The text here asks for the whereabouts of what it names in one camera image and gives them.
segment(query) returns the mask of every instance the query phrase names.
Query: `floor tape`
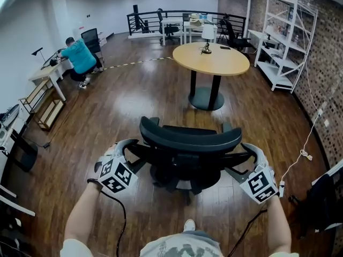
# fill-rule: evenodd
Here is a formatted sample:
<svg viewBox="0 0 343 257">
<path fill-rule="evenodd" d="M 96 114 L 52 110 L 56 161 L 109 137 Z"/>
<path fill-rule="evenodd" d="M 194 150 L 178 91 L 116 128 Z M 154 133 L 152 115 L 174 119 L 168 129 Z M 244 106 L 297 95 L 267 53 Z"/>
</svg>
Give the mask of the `floor tape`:
<svg viewBox="0 0 343 257">
<path fill-rule="evenodd" d="M 148 62 L 148 61 L 156 61 L 156 60 L 162 60 L 162 59 L 170 59 L 170 60 L 174 60 L 171 57 L 161 57 L 161 58 L 156 58 L 156 59 L 149 59 L 149 60 L 144 60 L 144 61 L 138 61 L 138 62 L 132 62 L 132 63 L 128 63 L 128 64 L 122 64 L 122 65 L 117 65 L 117 66 L 109 66 L 109 67 L 104 67 L 103 70 L 107 70 L 107 69 L 113 69 L 115 67 L 120 67 L 120 66 L 128 66 L 128 65 L 135 65 L 135 64 L 139 64 L 139 63 L 143 63 L 143 62 Z"/>
</svg>

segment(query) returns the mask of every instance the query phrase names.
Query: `table base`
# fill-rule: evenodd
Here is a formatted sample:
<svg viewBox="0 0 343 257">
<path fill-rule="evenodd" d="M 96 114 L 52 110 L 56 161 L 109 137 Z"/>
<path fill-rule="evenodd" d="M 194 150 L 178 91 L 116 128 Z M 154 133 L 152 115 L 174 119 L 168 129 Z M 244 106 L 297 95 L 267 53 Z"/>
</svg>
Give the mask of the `table base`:
<svg viewBox="0 0 343 257">
<path fill-rule="evenodd" d="M 196 88 L 194 95 L 189 95 L 189 102 L 197 109 L 202 110 L 217 110 L 224 105 L 224 97 L 221 93 L 218 93 L 217 98 L 214 101 L 213 107 L 209 108 L 208 103 L 210 101 L 211 88 L 201 87 Z"/>
</svg>

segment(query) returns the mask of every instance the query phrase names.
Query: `t-shirt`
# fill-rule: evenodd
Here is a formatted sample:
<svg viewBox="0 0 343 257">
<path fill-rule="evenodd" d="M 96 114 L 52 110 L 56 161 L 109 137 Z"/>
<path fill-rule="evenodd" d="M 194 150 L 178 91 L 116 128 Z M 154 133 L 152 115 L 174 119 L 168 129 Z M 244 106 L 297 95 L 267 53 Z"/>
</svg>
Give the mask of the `t-shirt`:
<svg viewBox="0 0 343 257">
<path fill-rule="evenodd" d="M 61 51 L 62 56 L 68 57 L 76 73 L 82 74 L 96 65 L 96 60 L 83 39 Z"/>
<path fill-rule="evenodd" d="M 223 257 L 219 243 L 192 234 L 175 234 L 148 243 L 140 257 Z M 63 243 L 61 257 L 93 257 L 91 251 L 78 240 L 68 239 Z M 270 257 L 299 257 L 297 253 L 278 252 Z"/>
</svg>

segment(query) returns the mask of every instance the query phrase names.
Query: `man in blue shirt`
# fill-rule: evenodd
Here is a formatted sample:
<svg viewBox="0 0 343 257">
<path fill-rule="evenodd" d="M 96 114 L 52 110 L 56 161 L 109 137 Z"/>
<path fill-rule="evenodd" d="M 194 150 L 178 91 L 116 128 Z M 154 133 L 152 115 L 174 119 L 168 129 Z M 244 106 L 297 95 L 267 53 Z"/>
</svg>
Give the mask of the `man in blue shirt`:
<svg viewBox="0 0 343 257">
<path fill-rule="evenodd" d="M 75 41 L 73 37 L 69 37 L 65 43 L 68 47 L 58 53 L 58 57 L 69 58 L 74 66 L 70 74 L 71 79 L 79 81 L 79 87 L 85 89 L 90 82 L 90 78 L 86 75 L 92 72 L 95 67 L 102 72 L 102 64 L 96 54 L 90 52 L 83 39 Z"/>
</svg>

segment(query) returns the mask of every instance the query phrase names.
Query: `round table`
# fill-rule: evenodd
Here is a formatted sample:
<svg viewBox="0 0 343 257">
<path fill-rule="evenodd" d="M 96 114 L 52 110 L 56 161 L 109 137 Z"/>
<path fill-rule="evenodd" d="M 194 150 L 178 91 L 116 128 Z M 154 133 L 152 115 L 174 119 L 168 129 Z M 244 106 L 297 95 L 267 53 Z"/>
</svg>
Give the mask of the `round table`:
<svg viewBox="0 0 343 257">
<path fill-rule="evenodd" d="M 202 110 L 217 110 L 224 105 L 224 97 L 218 93 L 222 76 L 246 72 L 249 60 L 235 49 L 221 49 L 224 45 L 210 43 L 211 54 L 201 54 L 204 42 L 184 44 L 173 51 L 174 60 L 191 70 L 190 103 Z M 196 88 L 197 72 L 213 75 L 212 88 Z"/>
</svg>

